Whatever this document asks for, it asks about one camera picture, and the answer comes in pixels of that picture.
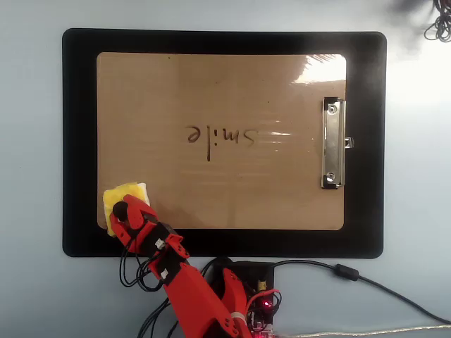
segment clipboard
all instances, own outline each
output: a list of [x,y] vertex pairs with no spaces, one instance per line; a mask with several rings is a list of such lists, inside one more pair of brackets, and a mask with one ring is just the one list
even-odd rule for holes
[[[141,46],[143,36],[165,42]],[[184,36],[196,43],[181,45]],[[368,38],[372,57],[370,51],[357,53],[334,43],[337,36],[351,46]],[[264,37],[272,44],[263,46]],[[276,37],[285,42],[276,45]],[[300,41],[309,48],[299,47]],[[74,53],[77,44],[88,42],[87,50]],[[66,199],[81,200],[80,193],[68,189],[66,178],[80,186],[88,175],[68,169],[74,152],[66,144],[77,137],[68,131],[74,124],[65,124],[65,252],[118,254],[112,239],[101,239],[101,195],[140,181],[147,184],[160,219],[185,236],[194,255],[377,256],[382,249],[383,107],[370,112],[382,123],[365,124],[367,129],[356,135],[353,122],[368,114],[355,114],[352,107],[366,101],[355,95],[358,87],[360,92],[375,87],[357,76],[359,67],[367,73],[383,68],[377,76],[379,91],[370,88],[366,94],[383,101],[384,48],[378,33],[67,31],[64,116],[91,130],[84,150],[78,143],[78,155],[91,154],[88,161],[82,155],[85,165],[96,156],[88,166],[89,186],[83,187],[90,200],[88,229],[66,217],[74,214]],[[81,60],[89,69],[76,75],[73,67]],[[82,83],[89,99],[69,107],[66,102],[77,97],[71,87]],[[362,147],[371,142],[364,136],[368,133],[377,134],[372,155]],[[372,192],[356,184],[362,175],[353,169],[371,161],[379,165],[370,171],[381,184]],[[362,194],[370,195],[364,203],[372,202],[358,209]],[[369,208],[378,210],[370,215]],[[82,232],[88,237],[84,244],[74,236]]]

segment screw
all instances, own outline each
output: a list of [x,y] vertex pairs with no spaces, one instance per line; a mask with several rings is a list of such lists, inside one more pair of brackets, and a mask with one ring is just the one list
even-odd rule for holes
[[335,174],[332,172],[329,172],[329,173],[327,173],[326,177],[327,177],[328,182],[332,182],[335,179]]
[[329,104],[329,114],[333,115],[337,112],[337,106],[335,104]]

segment black clipboard border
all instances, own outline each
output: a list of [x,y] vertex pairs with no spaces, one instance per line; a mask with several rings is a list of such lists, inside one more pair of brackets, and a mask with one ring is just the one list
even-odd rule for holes
[[178,230],[193,256],[375,258],[383,250],[387,43],[379,32],[190,32],[73,28],[63,35],[63,250],[119,256],[97,226],[96,59],[104,51],[342,54],[347,59],[345,224],[341,230]]

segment black cable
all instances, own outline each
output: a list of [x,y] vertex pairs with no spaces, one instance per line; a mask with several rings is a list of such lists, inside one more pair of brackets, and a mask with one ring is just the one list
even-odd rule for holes
[[166,338],[172,337],[172,334],[174,333],[175,329],[177,328],[177,325],[178,325],[178,320],[174,323],[174,325],[172,325],[172,328],[169,330],[169,333],[166,336]]
[[309,261],[307,259],[288,259],[286,261],[280,261],[280,262],[271,264],[268,268],[275,268],[277,266],[281,266],[281,265],[285,265],[285,264],[308,264],[308,265],[321,266],[322,268],[327,268],[327,269],[331,269],[331,270],[335,269],[335,267],[333,267],[332,265],[325,264],[322,262],[317,262],[317,261]]
[[158,318],[159,314],[168,306],[170,305],[169,299],[166,298],[163,303],[161,303],[155,310],[152,311],[152,313],[146,318],[146,320],[142,323],[142,326],[140,328],[140,331],[138,332],[137,338],[144,338],[144,335],[146,334],[147,330],[149,329],[150,325],[155,323],[156,319]]
[[163,286],[163,281],[159,280],[158,284],[155,287],[148,287],[144,282],[144,277],[149,275],[151,270],[149,269],[149,264],[154,262],[156,259],[160,257],[161,253],[158,252],[157,255],[153,256],[152,258],[148,258],[145,262],[141,263],[138,255],[135,255],[135,258],[138,262],[138,269],[136,270],[136,278],[137,284],[140,286],[141,289],[143,289],[146,292],[156,292],[160,290],[160,288]]
[[[426,28],[424,37],[427,40],[440,40],[441,42],[451,42],[451,0],[433,0],[433,4],[440,15],[435,22]],[[435,28],[435,37],[428,37],[427,34]]]
[[397,292],[388,289],[387,287],[384,287],[382,284],[379,284],[377,282],[374,282],[373,280],[370,280],[369,278],[363,277],[363,276],[359,276],[360,280],[363,280],[364,282],[369,283],[370,285],[373,285],[374,287],[378,287],[379,289],[395,296],[396,298],[400,299],[401,301],[408,303],[410,306],[413,306],[416,310],[420,311],[421,313],[423,313],[424,315],[427,315],[428,317],[431,317],[432,319],[437,320],[438,322],[441,322],[443,324],[447,324],[447,325],[451,325],[451,320],[447,320],[441,317],[438,317],[437,315],[434,315],[433,313],[430,313],[429,311],[427,311],[425,308],[423,308],[422,306],[418,305],[417,303],[411,301],[410,299],[404,297],[401,294],[398,294]]
[[325,264],[322,262],[310,261],[310,260],[305,260],[305,259],[290,259],[287,261],[280,261],[280,262],[270,265],[270,267],[275,268],[276,266],[285,265],[285,264],[309,264],[309,265],[321,266],[322,268],[327,268],[327,269],[332,270],[337,276],[344,277],[344,278],[347,278],[349,280],[354,280],[354,281],[355,280],[363,280],[364,282],[367,282],[370,285],[377,287],[377,288],[395,296],[400,301],[403,301],[403,302],[409,304],[410,306],[414,307],[416,310],[420,311],[424,315],[427,315],[428,317],[430,317],[434,320],[437,320],[438,322],[441,322],[443,324],[451,325],[451,320],[447,320],[447,319],[444,319],[444,318],[438,317],[437,315],[432,314],[431,312],[427,311],[425,308],[423,308],[419,304],[415,303],[414,301],[408,299],[407,297],[405,297],[401,294],[398,294],[397,292],[395,292],[391,289],[388,289],[387,287],[383,286],[382,284],[374,282],[373,280],[370,280],[369,278],[359,275],[359,271],[357,271],[355,269],[348,268],[348,267],[346,267],[344,265],[340,265],[340,264],[333,266],[333,265]]

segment wire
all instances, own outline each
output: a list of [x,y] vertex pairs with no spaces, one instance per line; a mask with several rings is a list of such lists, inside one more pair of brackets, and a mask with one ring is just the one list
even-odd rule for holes
[[[333,266],[333,265],[329,265],[329,264],[326,264],[326,263],[322,263],[322,262],[318,262],[318,261],[310,261],[310,260],[305,260],[305,259],[290,259],[290,260],[287,260],[287,261],[276,262],[276,263],[272,264],[271,267],[275,268],[276,266],[285,265],[285,264],[309,264],[309,265],[316,265],[316,266],[320,266],[322,268],[327,268],[329,270],[332,270],[332,271],[334,271],[335,274],[338,273],[338,266],[339,266],[339,265]],[[351,269],[351,268],[348,268],[348,269],[355,271],[356,274],[358,275],[358,271],[357,270],[354,270],[354,269]],[[441,323],[446,324],[446,325],[451,325],[451,320],[447,320],[447,319],[444,319],[444,318],[438,317],[437,315],[432,314],[431,312],[427,311],[425,308],[423,308],[419,304],[415,303],[414,301],[408,299],[407,297],[405,297],[405,296],[403,296],[401,294],[398,294],[397,292],[393,291],[392,289],[389,289],[389,288],[383,286],[382,284],[374,282],[373,280],[370,280],[369,278],[363,277],[361,275],[358,275],[357,279],[358,280],[362,280],[364,282],[367,282],[370,285],[372,285],[374,287],[377,287],[377,288],[379,288],[379,289],[391,294],[392,296],[395,296],[400,301],[403,301],[403,302],[409,304],[410,306],[412,306],[416,310],[420,311],[424,315],[427,315],[428,317],[430,317],[430,318],[432,318],[434,320],[437,320],[438,322],[441,322]]]
[[177,325],[178,325],[178,320],[174,323],[174,325],[172,325],[172,328],[169,330],[169,333],[166,336],[166,338],[172,337],[172,334],[174,333],[175,329],[177,328]]
[[286,264],[316,265],[316,266],[321,266],[322,268],[335,270],[335,267],[333,265],[329,265],[329,264],[326,264],[326,263],[323,263],[323,262],[318,262],[318,261],[310,261],[310,260],[307,260],[307,259],[288,259],[286,261],[276,262],[276,263],[270,265],[269,268],[275,268],[277,266],[286,265]]
[[250,300],[247,301],[245,313],[248,313],[248,312],[249,312],[250,306],[252,305],[252,303],[255,302],[255,300],[256,300],[257,298],[269,296],[270,294],[274,294],[275,292],[277,292],[278,294],[281,295],[281,293],[280,293],[279,290],[277,290],[277,289],[271,289],[271,290],[265,290],[265,291],[259,292],[258,294],[255,294],[254,296],[252,296],[252,297],[250,298]]
[[155,310],[152,311],[152,313],[146,318],[146,320],[142,323],[142,326],[140,328],[140,331],[138,332],[137,338],[144,338],[144,335],[146,334],[147,330],[149,329],[150,325],[152,326],[152,333],[150,337],[153,337],[154,334],[154,326],[156,319],[160,315],[160,313],[167,308],[171,303],[169,303],[169,299],[166,298],[163,303],[161,303]]
[[424,315],[427,315],[428,317],[431,317],[432,319],[437,320],[438,322],[441,322],[443,324],[447,324],[450,325],[451,324],[451,320],[447,320],[441,317],[438,317],[437,315],[434,315],[433,313],[430,313],[429,311],[427,311],[425,308],[423,308],[422,306],[418,305],[417,303],[411,301],[410,299],[404,297],[401,294],[398,294],[397,292],[388,289],[387,287],[384,287],[382,284],[379,284],[377,282],[374,282],[373,280],[370,280],[369,278],[363,277],[363,276],[359,276],[360,280],[363,280],[364,282],[367,282],[389,294],[392,294],[393,296],[395,296],[396,298],[402,300],[405,303],[408,303],[410,306],[413,306],[416,310],[422,312]]
[[[451,0],[433,0],[433,4],[440,15],[435,22],[426,28],[424,37],[427,40],[440,40],[441,42],[451,42]],[[428,37],[428,33],[435,28],[435,37]]]
[[418,327],[406,327],[402,329],[391,329],[391,330],[380,330],[362,333],[352,333],[352,332],[321,332],[321,333],[310,333],[310,334],[298,334],[295,336],[288,336],[286,334],[277,334],[277,338],[314,338],[314,337],[327,337],[327,336],[342,336],[342,337],[368,337],[376,336],[381,334],[394,334],[403,333],[411,331],[424,331],[424,330],[446,330],[451,329],[451,325],[438,325],[438,326],[418,326]]

